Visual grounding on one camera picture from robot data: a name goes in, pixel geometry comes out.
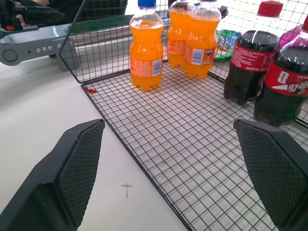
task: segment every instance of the blue bottle cap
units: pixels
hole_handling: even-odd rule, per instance
[[[155,7],[156,6],[156,0],[138,0],[138,6]]]

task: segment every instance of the white surface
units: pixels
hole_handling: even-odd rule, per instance
[[[0,212],[60,136],[100,114],[69,72],[49,57],[0,64]],[[121,184],[133,185],[126,189]],[[184,231],[109,127],[80,231]]]

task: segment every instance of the orange soda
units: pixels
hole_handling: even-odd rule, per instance
[[[211,0],[203,0],[192,11],[184,54],[184,68],[189,78],[205,78],[211,69],[217,45],[216,28],[220,20],[220,11]]]
[[[183,66],[185,41],[188,38],[190,14],[194,4],[186,0],[178,0],[169,8],[171,25],[167,33],[167,58],[170,66]]]
[[[129,49],[131,83],[143,91],[158,88],[162,79],[164,23],[155,12],[155,4],[153,0],[139,0],[140,12],[129,23],[133,34]]]

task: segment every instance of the red label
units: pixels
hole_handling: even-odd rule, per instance
[[[189,46],[185,46],[186,62],[194,65],[209,65],[214,61],[215,48],[211,49],[195,49]]]
[[[297,74],[271,63],[265,84],[284,95],[308,96],[308,75]]]
[[[276,51],[261,52],[235,45],[231,63],[245,71],[266,72]]]
[[[184,55],[185,41],[167,38],[167,52],[174,55]]]
[[[142,61],[130,57],[130,72],[141,77],[155,77],[162,73],[162,58]]]

